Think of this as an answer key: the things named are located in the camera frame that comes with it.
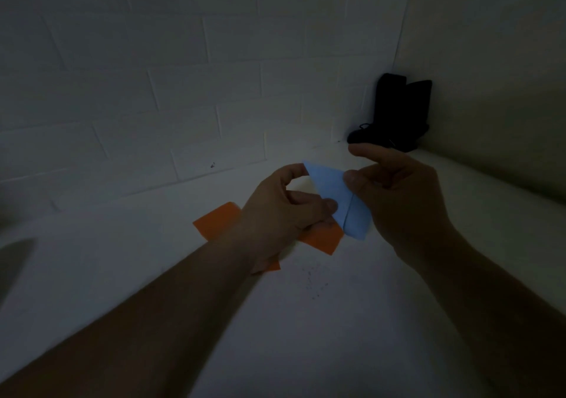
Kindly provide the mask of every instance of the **white brick wall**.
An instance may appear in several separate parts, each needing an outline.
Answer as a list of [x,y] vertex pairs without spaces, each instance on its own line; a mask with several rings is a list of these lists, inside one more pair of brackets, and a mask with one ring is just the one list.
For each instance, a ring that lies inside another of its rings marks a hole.
[[407,0],[0,0],[0,215],[344,140]]

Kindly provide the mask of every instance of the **finger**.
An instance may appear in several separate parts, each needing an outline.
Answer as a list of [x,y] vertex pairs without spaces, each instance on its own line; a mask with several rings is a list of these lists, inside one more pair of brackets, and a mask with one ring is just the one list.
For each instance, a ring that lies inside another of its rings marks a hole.
[[385,189],[374,185],[370,179],[357,170],[348,170],[344,173],[343,179],[348,189],[356,194],[369,208],[375,205],[385,191]]
[[394,149],[387,149],[382,146],[370,143],[359,143],[348,146],[350,153],[356,157],[364,157],[378,162],[386,170],[395,173],[403,168],[420,164],[417,160]]
[[373,164],[358,170],[366,178],[376,181],[381,184],[384,188],[391,187],[392,175],[387,171],[382,165]]
[[282,184],[288,185],[291,180],[301,176],[308,176],[307,168],[304,164],[290,164],[275,170],[271,175],[272,179],[279,180]]
[[302,191],[287,191],[287,198],[291,204],[307,204],[322,199],[318,194],[309,194]]
[[293,206],[295,212],[295,225],[305,229],[317,222],[323,222],[338,210],[338,203],[331,199],[320,199]]

